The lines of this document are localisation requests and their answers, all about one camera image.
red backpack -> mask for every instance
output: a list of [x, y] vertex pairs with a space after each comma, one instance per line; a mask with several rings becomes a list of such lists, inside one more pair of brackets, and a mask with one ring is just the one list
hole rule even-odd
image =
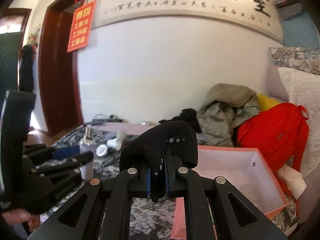
[[[308, 118], [304, 115], [308, 115], [308, 112], [303, 106], [291, 103], [274, 106], [248, 119], [239, 127], [238, 145], [258, 148], [275, 175], [291, 156], [292, 168], [300, 171], [309, 133], [306, 123]], [[287, 191], [285, 184], [280, 180], [279, 182], [282, 189]]]

red sign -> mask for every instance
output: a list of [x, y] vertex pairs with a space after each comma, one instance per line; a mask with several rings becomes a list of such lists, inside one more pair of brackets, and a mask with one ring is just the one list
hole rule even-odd
[[83, 48], [88, 45], [96, 1], [97, 0], [91, 1], [75, 10], [72, 19], [67, 52]]

human hand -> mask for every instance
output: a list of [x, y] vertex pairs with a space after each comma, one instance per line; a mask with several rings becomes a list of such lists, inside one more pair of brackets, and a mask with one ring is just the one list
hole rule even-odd
[[31, 215], [27, 211], [20, 208], [4, 212], [2, 213], [2, 216], [9, 226], [28, 222], [30, 232], [36, 230], [41, 224], [39, 215]]

open box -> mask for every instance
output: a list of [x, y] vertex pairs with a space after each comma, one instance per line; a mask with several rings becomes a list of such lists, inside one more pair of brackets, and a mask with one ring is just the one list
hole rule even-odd
[[[258, 149], [198, 146], [198, 166], [202, 177], [225, 177], [269, 219], [287, 205], [285, 195]], [[183, 198], [176, 199], [171, 238], [186, 238]]]

yellow cloth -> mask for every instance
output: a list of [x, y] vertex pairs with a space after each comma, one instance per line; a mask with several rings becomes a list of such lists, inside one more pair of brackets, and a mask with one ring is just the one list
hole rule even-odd
[[258, 103], [261, 107], [261, 112], [267, 111], [270, 108], [280, 104], [280, 102], [278, 102], [277, 100], [273, 98], [269, 98], [263, 94], [258, 94], [257, 98], [258, 98]]

